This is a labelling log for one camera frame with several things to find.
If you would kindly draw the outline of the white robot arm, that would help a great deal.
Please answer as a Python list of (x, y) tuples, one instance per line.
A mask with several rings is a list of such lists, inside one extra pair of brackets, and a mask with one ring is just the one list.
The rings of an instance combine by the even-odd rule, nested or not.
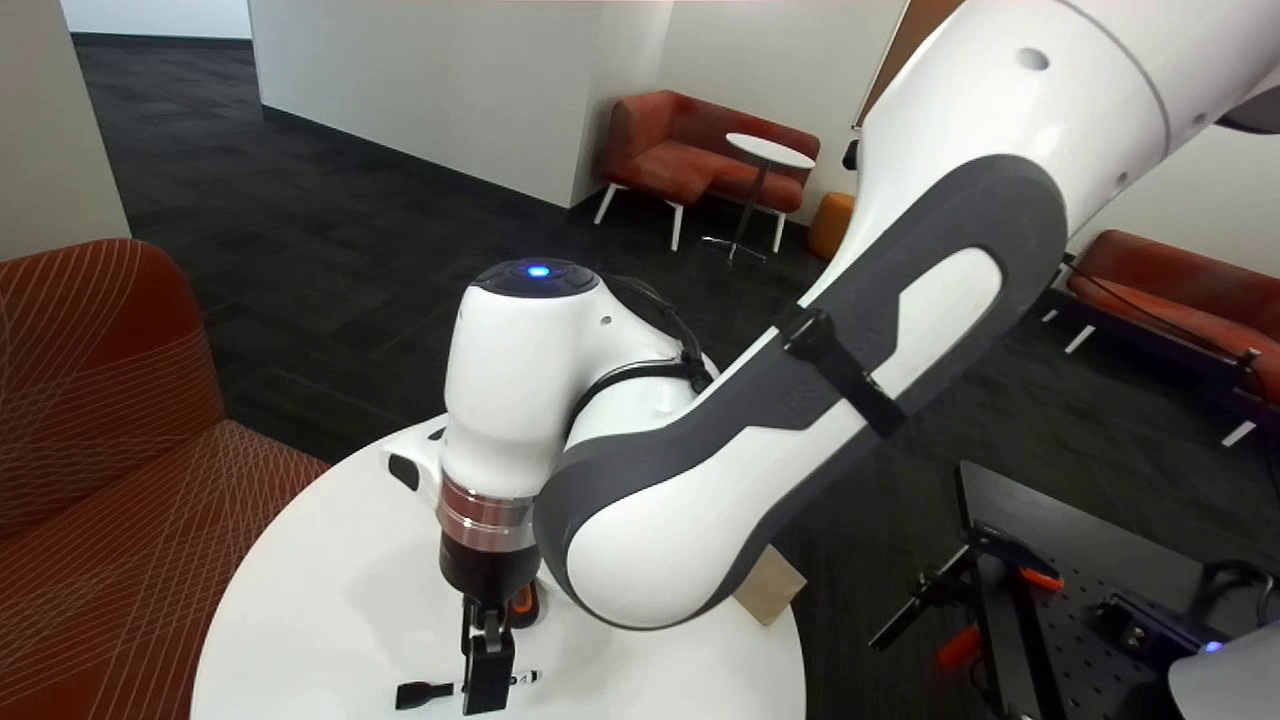
[(581, 264), (479, 272), (436, 490), (462, 705), (507, 705), (537, 577), (626, 633), (714, 608), (782, 501), (890, 437), (1027, 310), (1080, 223), (1274, 72), (1280, 0), (958, 0), (858, 125), (838, 253), (727, 366)]

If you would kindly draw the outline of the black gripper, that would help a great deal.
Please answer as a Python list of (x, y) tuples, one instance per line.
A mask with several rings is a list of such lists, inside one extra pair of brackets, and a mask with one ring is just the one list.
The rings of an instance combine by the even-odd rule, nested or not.
[(476, 551), (438, 540), (438, 572), (462, 594), (462, 710), (500, 710), (512, 687), (515, 641), (539, 617), (539, 551)]

